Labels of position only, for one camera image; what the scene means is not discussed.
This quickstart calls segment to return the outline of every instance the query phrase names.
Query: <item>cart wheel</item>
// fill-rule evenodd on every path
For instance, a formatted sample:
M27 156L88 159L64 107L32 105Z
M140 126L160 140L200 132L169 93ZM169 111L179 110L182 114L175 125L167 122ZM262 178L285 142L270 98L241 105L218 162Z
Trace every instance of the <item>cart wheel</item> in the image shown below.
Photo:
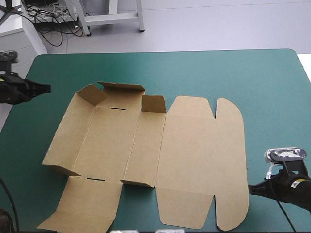
M88 30L89 30L89 34L88 34L88 35L86 35L86 36L91 36L91 35L92 35L92 33L91 33L91 27L90 27L90 26L88 26L87 28L88 28Z

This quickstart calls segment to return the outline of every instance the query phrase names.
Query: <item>cardboard box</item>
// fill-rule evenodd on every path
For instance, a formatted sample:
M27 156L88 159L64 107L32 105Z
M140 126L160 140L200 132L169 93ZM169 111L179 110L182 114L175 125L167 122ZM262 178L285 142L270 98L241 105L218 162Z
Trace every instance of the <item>cardboard box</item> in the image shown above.
M108 230L122 183L156 188L164 224L200 229L213 197L217 226L237 227L248 211L243 118L218 99L163 96L140 85L88 85L72 98L43 161L69 175L56 212L41 229Z

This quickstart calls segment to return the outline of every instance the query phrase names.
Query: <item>wires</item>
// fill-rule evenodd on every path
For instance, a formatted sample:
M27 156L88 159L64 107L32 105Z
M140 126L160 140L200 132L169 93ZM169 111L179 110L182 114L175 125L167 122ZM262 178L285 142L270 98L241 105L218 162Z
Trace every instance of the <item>wires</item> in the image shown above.
M43 10L40 7L36 8L36 7L32 7L31 5L27 5L24 0L21 0L21 2L27 7L26 12L28 13L28 15L31 17L32 20L30 20L28 17L22 15L22 14L18 14L15 13L13 11L10 10L6 10L8 12L12 12L14 14L18 14L22 17L24 17L25 19L27 19L28 21L30 21L31 23L35 24L35 28L37 29L37 31L41 34L41 36L43 37L43 39L48 42L50 45L54 46L54 47L59 47L63 44L63 34L72 34L78 37L81 37L83 35L83 31L82 31L82 26L80 26L78 24L78 20L74 20L74 18L71 16L71 14L69 13L69 10L67 7L63 7L63 6L59 6L56 4L50 4L47 5L46 1L44 0L46 6L47 6L47 10ZM68 25L69 22L67 22L67 18L70 17L75 24L79 25L77 30L73 30L72 28L70 28L70 26ZM41 23L49 23L48 25L45 25L43 28ZM60 23L64 23L66 28L70 31L70 32L64 32L62 31L61 26L58 28L55 28L55 25L60 25ZM60 43L59 44L53 44L51 41L49 41L45 34L50 33L50 32L58 32L60 33Z
M13 212L14 212L14 216L15 216L15 223L16 223L16 232L19 233L19 223L18 223L18 216L17 216L17 211L16 211L16 207L13 201L13 198L11 196L11 193L9 191L9 189L7 188L7 186L5 185L4 181L0 178L0 183L3 187L3 189L5 190L6 194L8 195L12 208L13 208Z
M277 196L276 196L276 193L275 193L275 192L274 192L274 190L273 190L273 187L272 187L272 181L271 181L271 179L269 179L269 185L270 185L270 188L271 188L272 194L273 194L274 198L276 199L276 201L277 201L277 203L278 203L279 207L281 208L281 210L282 210L282 212L283 212L284 216L286 217L286 219L287 219L288 223L290 224L290 226L291 226L291 228L292 228L293 232L294 232L294 233L296 233L296 229L295 229L295 227L293 226L292 222L290 221L289 217L287 216L287 214L286 214L286 212L285 212L285 210L284 210L283 206L282 206L282 205L281 205L281 203L279 202L279 200L278 200L278 198L277 198Z

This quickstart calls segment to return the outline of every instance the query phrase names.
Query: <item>black slot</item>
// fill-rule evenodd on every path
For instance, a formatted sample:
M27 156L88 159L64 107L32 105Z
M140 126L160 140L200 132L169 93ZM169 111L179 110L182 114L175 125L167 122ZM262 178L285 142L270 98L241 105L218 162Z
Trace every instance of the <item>black slot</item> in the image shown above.
M111 108L111 109L126 110L125 108Z
M102 179L95 179L95 178L89 178L89 177L87 177L87 179L89 179L89 180L95 180L95 181L105 181L105 180L102 180Z

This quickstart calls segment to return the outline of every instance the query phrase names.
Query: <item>white cart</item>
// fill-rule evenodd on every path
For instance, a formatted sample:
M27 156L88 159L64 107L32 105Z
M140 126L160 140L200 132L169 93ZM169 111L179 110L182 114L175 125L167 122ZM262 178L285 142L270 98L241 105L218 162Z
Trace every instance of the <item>white cart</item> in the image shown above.
M90 26L92 25L104 25L104 24L114 24L114 23L124 23L124 22L139 22L139 30L141 32L145 31L141 0L137 1L137 12L130 13L120 13L118 14L118 0L108 0L109 9L108 15L99 15L99 16L87 16L81 0L73 0L79 20L81 22L83 31L86 35L90 36Z

